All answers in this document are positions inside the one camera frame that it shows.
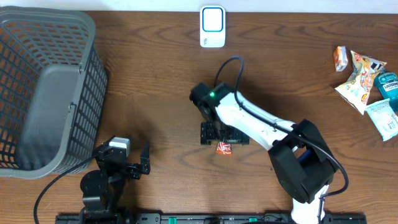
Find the orange chocolate bar wrapper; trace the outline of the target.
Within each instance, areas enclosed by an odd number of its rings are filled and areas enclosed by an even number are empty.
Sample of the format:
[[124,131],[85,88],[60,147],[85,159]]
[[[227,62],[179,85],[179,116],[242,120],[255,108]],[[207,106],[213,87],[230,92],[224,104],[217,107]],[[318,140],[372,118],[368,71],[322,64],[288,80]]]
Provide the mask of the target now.
[[217,145],[216,153],[220,155],[231,156],[232,155],[231,145],[220,141]]

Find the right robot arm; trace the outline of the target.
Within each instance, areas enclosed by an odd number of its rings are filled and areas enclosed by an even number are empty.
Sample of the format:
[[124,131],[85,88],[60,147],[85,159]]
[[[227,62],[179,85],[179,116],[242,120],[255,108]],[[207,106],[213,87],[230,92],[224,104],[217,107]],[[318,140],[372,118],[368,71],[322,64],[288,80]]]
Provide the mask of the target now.
[[189,99],[205,119],[202,145],[256,141],[267,151],[280,185],[293,199],[292,220],[323,221],[324,198],[338,164],[313,123],[305,119],[296,124],[273,116],[225,83],[214,89],[199,83]]

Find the small orange snack packet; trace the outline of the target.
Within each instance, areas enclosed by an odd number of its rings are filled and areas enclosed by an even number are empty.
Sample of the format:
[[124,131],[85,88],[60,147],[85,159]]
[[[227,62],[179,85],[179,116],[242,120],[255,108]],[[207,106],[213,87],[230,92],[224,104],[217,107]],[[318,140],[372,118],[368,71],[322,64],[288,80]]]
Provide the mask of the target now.
[[337,72],[342,72],[346,68],[348,65],[348,57],[345,46],[337,46],[333,52],[333,60]]

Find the cream snack bag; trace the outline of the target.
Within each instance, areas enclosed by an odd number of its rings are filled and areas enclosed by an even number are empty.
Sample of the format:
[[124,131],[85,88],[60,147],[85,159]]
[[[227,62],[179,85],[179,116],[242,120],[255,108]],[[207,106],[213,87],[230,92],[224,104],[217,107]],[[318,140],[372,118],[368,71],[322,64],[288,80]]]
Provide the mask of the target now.
[[386,62],[351,51],[353,72],[335,91],[361,115],[364,114],[375,78],[384,70]]

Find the green white paper label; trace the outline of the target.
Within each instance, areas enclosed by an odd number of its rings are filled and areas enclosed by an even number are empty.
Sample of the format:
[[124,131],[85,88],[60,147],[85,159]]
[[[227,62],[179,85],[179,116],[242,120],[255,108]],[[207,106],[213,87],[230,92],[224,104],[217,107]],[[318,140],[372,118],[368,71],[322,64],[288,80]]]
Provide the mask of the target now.
[[388,141],[397,135],[397,115],[389,104],[390,99],[367,105],[365,111],[379,131],[382,140]]

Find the blue mouthwash bottle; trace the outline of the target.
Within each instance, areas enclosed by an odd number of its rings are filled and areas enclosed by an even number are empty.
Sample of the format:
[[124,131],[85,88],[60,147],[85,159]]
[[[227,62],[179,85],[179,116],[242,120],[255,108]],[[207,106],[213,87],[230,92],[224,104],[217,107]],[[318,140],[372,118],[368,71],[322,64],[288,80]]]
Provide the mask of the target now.
[[384,99],[389,99],[390,107],[397,112],[397,74],[383,70],[374,80],[374,85]]

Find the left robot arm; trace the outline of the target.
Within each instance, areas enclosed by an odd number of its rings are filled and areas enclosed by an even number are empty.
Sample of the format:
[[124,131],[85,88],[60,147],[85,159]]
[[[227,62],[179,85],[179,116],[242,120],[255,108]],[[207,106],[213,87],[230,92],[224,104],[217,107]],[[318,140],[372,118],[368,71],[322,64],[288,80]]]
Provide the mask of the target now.
[[85,174],[80,182],[84,208],[79,214],[82,224],[128,224],[134,216],[128,209],[119,206],[124,186],[132,179],[139,180],[150,174],[150,143],[147,142],[140,155],[140,162],[127,161],[125,147],[112,142],[98,146],[93,155],[98,170]]

